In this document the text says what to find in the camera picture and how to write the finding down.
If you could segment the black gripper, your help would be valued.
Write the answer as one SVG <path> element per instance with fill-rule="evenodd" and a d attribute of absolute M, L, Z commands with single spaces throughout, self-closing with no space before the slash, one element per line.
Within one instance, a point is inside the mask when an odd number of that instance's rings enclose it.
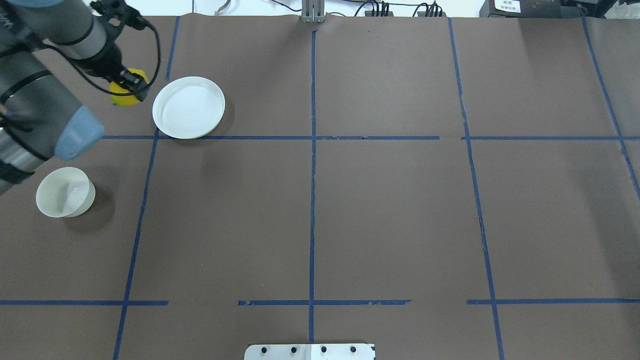
<path fill-rule="evenodd" d="M 149 80 L 122 64 L 122 51 L 115 43 L 119 30 L 90 30 L 75 44 L 75 66 L 85 75 L 101 78 L 112 88 L 107 91 L 114 100 L 142 102 L 149 90 Z"/>

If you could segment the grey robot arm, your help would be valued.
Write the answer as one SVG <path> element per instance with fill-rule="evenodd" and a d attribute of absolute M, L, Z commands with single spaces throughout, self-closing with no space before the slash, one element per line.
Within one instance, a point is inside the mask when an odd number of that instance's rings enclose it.
<path fill-rule="evenodd" d="M 3 0 L 1 2 L 0 189 L 28 180 L 51 158 L 71 161 L 105 134 L 105 126 L 35 57 L 52 50 L 93 88 L 144 101 L 147 80 L 126 68 L 116 40 L 125 27 L 149 29 L 162 61 L 158 30 L 124 0 Z"/>

